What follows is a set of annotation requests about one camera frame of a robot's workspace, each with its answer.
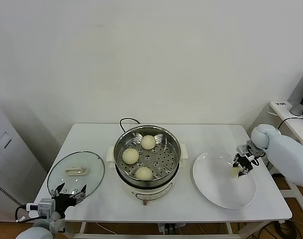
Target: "vent grille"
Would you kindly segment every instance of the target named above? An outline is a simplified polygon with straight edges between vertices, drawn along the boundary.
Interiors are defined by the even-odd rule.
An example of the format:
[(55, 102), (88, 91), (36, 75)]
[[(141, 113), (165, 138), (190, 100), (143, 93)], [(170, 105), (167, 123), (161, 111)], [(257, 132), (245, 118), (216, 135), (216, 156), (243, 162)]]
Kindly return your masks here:
[(1, 191), (4, 195), (6, 195), (8, 198), (10, 198), (13, 202), (15, 202), (16, 204), (18, 204), (19, 206), (22, 206), (22, 204), (21, 204), (17, 199), (15, 199), (14, 197), (12, 197), (12, 196), (10, 195), (10, 193), (8, 193), (6, 190), (4, 190), (4, 188), (2, 188), (1, 186), (0, 186), (0, 191)]

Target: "white cabinet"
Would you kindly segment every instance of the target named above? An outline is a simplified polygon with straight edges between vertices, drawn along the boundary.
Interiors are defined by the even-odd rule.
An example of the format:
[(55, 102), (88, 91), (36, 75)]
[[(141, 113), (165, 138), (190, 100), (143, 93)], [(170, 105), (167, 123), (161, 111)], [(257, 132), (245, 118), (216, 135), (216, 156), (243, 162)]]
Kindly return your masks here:
[(0, 111), (0, 221), (14, 220), (19, 204), (33, 202), (46, 171)]

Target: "desk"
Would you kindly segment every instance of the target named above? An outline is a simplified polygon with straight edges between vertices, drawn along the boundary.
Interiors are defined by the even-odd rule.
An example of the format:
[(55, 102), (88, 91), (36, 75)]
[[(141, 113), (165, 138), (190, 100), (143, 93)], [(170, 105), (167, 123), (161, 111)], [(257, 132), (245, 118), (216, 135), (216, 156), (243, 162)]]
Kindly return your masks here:
[[(290, 117), (297, 117), (290, 113), (292, 105), (299, 104), (299, 102), (288, 102), (288, 101), (270, 101), (271, 108), (276, 112), (276, 114), (282, 119), (287, 119)], [(303, 144), (303, 120), (302, 119), (289, 119), (284, 122), (292, 133), (299, 139)]]
[[(192, 165), (201, 153), (216, 150), (236, 153), (240, 144), (249, 139), (240, 125), (159, 125), (171, 131), (180, 143), (186, 144), (189, 159), (175, 177), (173, 188), (164, 197), (144, 206), (122, 190), (122, 181), (115, 168), (105, 167), (102, 183), (89, 197), (66, 211), (66, 221), (113, 223), (221, 223), (268, 222), (286, 220), (292, 214), (271, 175), (260, 159), (260, 166), (251, 172), (257, 184), (253, 202), (237, 210), (221, 208), (207, 200), (191, 178)], [(118, 124), (82, 124), (72, 126), (53, 166), (75, 151), (91, 151), (106, 159), (108, 148), (122, 134)], [(45, 179), (35, 202), (50, 197)], [(244, 230), (244, 236), (253, 227)]]

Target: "perforated steamer tray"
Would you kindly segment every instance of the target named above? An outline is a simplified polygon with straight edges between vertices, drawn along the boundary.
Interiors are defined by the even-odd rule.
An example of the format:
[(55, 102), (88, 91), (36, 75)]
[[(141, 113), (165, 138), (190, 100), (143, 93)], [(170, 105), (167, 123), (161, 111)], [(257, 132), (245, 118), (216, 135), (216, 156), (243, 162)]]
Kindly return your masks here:
[[(152, 135), (156, 139), (156, 146), (147, 150), (142, 148), (141, 140), (145, 135)], [(138, 162), (126, 164), (122, 155), (128, 148), (134, 148), (139, 153)], [(137, 186), (157, 186), (171, 179), (178, 170), (180, 160), (180, 145), (178, 140), (168, 130), (154, 126), (142, 125), (125, 132), (114, 147), (114, 160), (118, 173), (126, 181)], [(135, 178), (135, 172), (140, 167), (151, 169), (153, 179), (142, 181)]]

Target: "white wall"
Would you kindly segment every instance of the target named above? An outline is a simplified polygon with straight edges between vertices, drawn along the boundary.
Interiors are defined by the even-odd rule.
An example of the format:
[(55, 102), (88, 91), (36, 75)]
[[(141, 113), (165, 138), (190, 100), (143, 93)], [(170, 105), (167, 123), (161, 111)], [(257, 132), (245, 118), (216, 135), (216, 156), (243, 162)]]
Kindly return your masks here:
[(46, 168), (76, 122), (248, 128), (302, 75), (303, 0), (0, 0), (0, 107)]

